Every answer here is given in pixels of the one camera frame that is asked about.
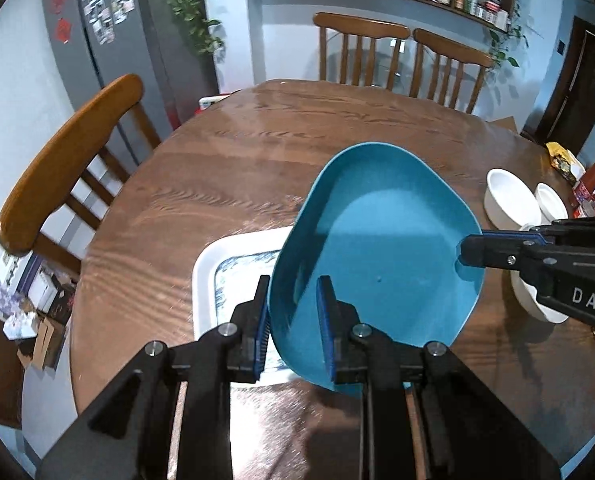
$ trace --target hanging vine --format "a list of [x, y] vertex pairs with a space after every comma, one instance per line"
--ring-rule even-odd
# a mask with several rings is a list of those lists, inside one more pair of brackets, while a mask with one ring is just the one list
[[220, 20], [207, 20], [204, 0], [166, 0], [171, 10], [188, 27], [188, 34], [199, 54], [213, 54], [224, 46], [224, 41], [212, 34], [211, 27], [220, 25]]
[[519, 24], [521, 16], [520, 10], [520, 0], [515, 0], [513, 13], [511, 15], [511, 24], [507, 32], [496, 32], [492, 29], [489, 30], [489, 33], [491, 34], [491, 48], [489, 49], [489, 55], [493, 58], [493, 66], [491, 67], [492, 72], [500, 68], [507, 61], [511, 66], [516, 68], [519, 67], [517, 60], [508, 55], [509, 42], [511, 40], [524, 40], [527, 48], [529, 47], [529, 40], [527, 40], [526, 35], [522, 32], [522, 26]]

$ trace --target wooden table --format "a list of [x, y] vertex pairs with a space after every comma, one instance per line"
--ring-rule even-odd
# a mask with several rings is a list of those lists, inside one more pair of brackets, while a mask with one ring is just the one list
[[[71, 336], [78, 410], [146, 342], [193, 339], [191, 270], [211, 242], [288, 226], [322, 167], [366, 140], [398, 144], [468, 203], [482, 228], [486, 173], [569, 189], [545, 150], [508, 130], [381, 89], [268, 81], [181, 126], [126, 183], [82, 267]], [[487, 270], [455, 353], [560, 464], [595, 433], [595, 342], [538, 322], [510, 276]], [[305, 381], [233, 396], [236, 478], [356, 478], [359, 404]]]

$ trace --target white tray with blue pattern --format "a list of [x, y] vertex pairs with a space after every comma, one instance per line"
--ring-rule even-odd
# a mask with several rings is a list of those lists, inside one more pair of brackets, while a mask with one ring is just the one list
[[[253, 299], [258, 279], [273, 272], [275, 260], [291, 229], [282, 227], [227, 236], [202, 251], [191, 279], [196, 340], [213, 327], [228, 322], [236, 305]], [[296, 377], [280, 358], [271, 338], [260, 380], [255, 384], [234, 383], [233, 386], [264, 386], [285, 383]]]

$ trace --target silver bolt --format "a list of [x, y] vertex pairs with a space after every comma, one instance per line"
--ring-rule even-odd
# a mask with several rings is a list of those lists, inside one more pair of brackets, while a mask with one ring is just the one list
[[233, 335], [237, 331], [238, 331], [238, 326], [235, 323], [222, 323], [218, 327], [218, 332], [220, 332], [220, 335], [223, 335], [224, 337]]
[[426, 349], [433, 357], [440, 357], [447, 352], [447, 346], [439, 341], [431, 341], [426, 345]]
[[156, 355], [161, 353], [162, 350], [164, 350], [164, 345], [161, 341], [151, 341], [149, 343], [146, 343], [146, 346], [144, 347], [146, 355], [150, 355], [151, 357], [155, 357]]
[[369, 337], [373, 333], [373, 329], [365, 323], [358, 323], [353, 327], [353, 333], [360, 338]]

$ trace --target blue container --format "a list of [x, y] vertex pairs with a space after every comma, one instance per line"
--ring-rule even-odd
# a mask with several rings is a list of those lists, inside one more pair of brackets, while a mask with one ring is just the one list
[[412, 153], [380, 142], [338, 153], [313, 184], [273, 271], [268, 303], [280, 356], [306, 380], [338, 389], [325, 369], [317, 315], [323, 274], [338, 300], [394, 340], [452, 344], [484, 281], [484, 269], [457, 262], [457, 248], [480, 233], [463, 200]]

